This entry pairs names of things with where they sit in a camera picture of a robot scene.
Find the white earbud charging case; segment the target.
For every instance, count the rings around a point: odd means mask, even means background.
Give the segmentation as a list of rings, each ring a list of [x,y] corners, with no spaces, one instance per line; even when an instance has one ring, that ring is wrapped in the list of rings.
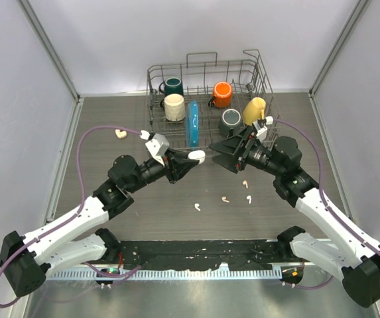
[[[198,164],[202,164],[206,159],[206,153],[203,150],[194,150],[188,153],[187,159],[196,160]]]

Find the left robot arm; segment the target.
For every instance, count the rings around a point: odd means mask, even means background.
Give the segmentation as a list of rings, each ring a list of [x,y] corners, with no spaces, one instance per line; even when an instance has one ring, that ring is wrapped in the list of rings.
[[[124,212],[134,200],[132,193],[166,178],[174,184],[204,162],[202,150],[183,152],[167,148],[161,155],[138,164],[121,155],[113,161],[107,180],[75,209],[39,229],[20,235],[12,231],[3,238],[0,277],[5,276],[17,298],[37,290],[55,273],[83,262],[114,263],[120,244],[107,229],[99,228],[82,240],[77,237]]]

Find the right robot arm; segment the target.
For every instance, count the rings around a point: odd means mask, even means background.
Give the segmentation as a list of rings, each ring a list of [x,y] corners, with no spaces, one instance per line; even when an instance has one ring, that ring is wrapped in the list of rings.
[[[300,166],[302,153],[296,140],[278,137],[271,149],[263,146],[253,128],[214,142],[212,160],[230,172],[252,166],[275,177],[273,187],[313,221],[332,241],[320,242],[300,227],[282,232],[277,254],[290,262],[296,257],[314,263],[340,281],[358,305],[368,308],[380,300],[380,242],[360,229],[326,196],[320,184]]]

